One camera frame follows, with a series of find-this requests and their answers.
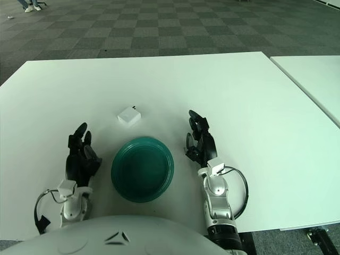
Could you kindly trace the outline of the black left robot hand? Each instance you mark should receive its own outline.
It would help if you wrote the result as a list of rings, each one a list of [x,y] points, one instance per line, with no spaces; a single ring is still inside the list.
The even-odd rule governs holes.
[[[70,151],[66,158],[65,176],[67,180],[75,181],[78,187],[88,186],[102,163],[91,146],[92,135],[87,127],[86,122],[82,123],[68,139]]]

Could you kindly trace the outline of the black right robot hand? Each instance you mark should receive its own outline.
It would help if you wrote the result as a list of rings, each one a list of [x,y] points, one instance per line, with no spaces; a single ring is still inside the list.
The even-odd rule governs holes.
[[[209,133],[209,124],[205,117],[189,110],[189,125],[192,133],[186,135],[185,155],[201,168],[208,166],[208,161],[217,157],[213,136]]]

